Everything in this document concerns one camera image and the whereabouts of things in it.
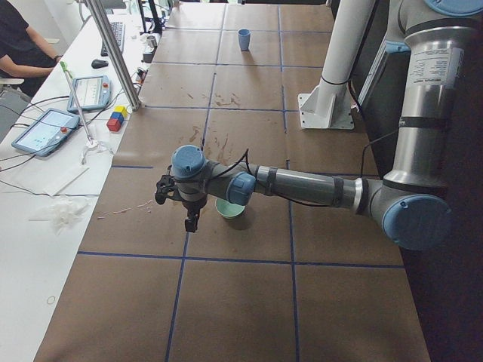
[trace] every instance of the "table surface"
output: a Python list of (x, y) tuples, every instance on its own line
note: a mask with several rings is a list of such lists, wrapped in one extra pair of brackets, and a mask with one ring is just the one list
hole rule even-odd
[[(107, 175), (80, 220), (57, 235), (6, 201), (18, 248), (1, 256), (9, 255), (2, 283), (11, 291), (2, 312), (15, 305), (8, 325), (29, 324), (5, 333), (8, 357), (32, 360), (40, 345), (38, 361), (429, 360), (398, 248), (371, 220), (253, 195), (227, 221), (209, 198), (189, 234), (182, 205), (152, 200), (171, 153), (187, 143), (226, 164), (249, 148), (255, 164), (356, 177), (363, 124), (303, 130), (298, 118), (297, 95), (318, 84), (333, 25), (325, 6), (174, 9), (140, 93), (144, 107), (114, 158), (89, 155), (92, 168), (64, 190), (99, 192), (103, 182), (91, 186), (87, 176)], [(243, 53), (242, 27), (252, 31)], [(371, 155), (366, 166), (374, 177)]]
[[(126, 24), (124, 59), (130, 72), (141, 63), (143, 43), (135, 18), (113, 16)], [(93, 19), (90, 19), (78, 37), (64, 54), (74, 77), (107, 75), (112, 82), (112, 97), (122, 87), (114, 67), (92, 69), (93, 59), (100, 56), (102, 41)], [(51, 97), (69, 94), (69, 86), (60, 66), (48, 77), (32, 103)], [(127, 97), (119, 94), (114, 105), (128, 106)], [(67, 99), (42, 102), (31, 107), (19, 117), (17, 123), (31, 124), (42, 110), (55, 108), (66, 110)], [(89, 126), (96, 140), (108, 142), (113, 151), (118, 148), (125, 125), (118, 133), (110, 133), (106, 121), (113, 106), (102, 112)], [(90, 121), (97, 113), (85, 113)], [(11, 142), (24, 128), (13, 128), (0, 144), (0, 159), (20, 156), (24, 152), (11, 147)], [(60, 194), (93, 195), (89, 197), (56, 197), (31, 195), (19, 189), (0, 184), (2, 217), (0, 226), (0, 360), (33, 360), (38, 346), (54, 312), (60, 292), (66, 281), (72, 261), (77, 253), (82, 235), (87, 227), (108, 174), (112, 154), (89, 152), (87, 164), (81, 166), (81, 152), (87, 143), (85, 132), (77, 130), (57, 151), (46, 158), (34, 158), (22, 166), (0, 173), (0, 180), (35, 193), (58, 189), (59, 182), (74, 179)], [(2, 169), (19, 164), (29, 156), (21, 156), (1, 162)]]

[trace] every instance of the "person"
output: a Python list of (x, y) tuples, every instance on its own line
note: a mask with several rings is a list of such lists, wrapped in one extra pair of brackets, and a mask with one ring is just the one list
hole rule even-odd
[(1, 77), (23, 78), (20, 89), (33, 97), (61, 57), (10, 2), (0, 0)]

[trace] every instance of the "tablet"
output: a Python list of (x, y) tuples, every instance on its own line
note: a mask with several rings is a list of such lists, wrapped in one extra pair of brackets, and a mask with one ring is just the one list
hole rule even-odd
[[(105, 75), (74, 78), (72, 86), (81, 103), (82, 111), (85, 112), (103, 109), (111, 97), (111, 82)], [(78, 112), (72, 93), (67, 103), (67, 111)]]
[(12, 142), (12, 146), (37, 156), (47, 156), (69, 138), (78, 123), (78, 115), (49, 108)]

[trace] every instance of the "screen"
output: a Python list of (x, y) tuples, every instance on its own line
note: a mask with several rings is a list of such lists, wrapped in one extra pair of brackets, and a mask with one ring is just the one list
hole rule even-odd
[(45, 117), (38, 120), (38, 122), (30, 128), (17, 144), (32, 149), (34, 151), (40, 151), (49, 146), (49, 144), (55, 143), (55, 140), (51, 143), (52, 139), (57, 136), (60, 128), (65, 126), (67, 122), (72, 119), (72, 116), (64, 115), (63, 113), (49, 112)]
[(102, 78), (81, 78), (75, 83), (75, 94), (81, 107), (94, 106), (100, 103)]

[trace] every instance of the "keyboard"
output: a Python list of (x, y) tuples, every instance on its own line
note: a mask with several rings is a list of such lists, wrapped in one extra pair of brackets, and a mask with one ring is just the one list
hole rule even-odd
[[(117, 41), (119, 49), (121, 50), (121, 53), (122, 53), (122, 51), (124, 50), (125, 24), (121, 21), (112, 21), (110, 24), (111, 24), (112, 32), (114, 33), (115, 40)], [(103, 46), (100, 49), (100, 56), (105, 57), (107, 55), (108, 55), (107, 48), (103, 42)]]

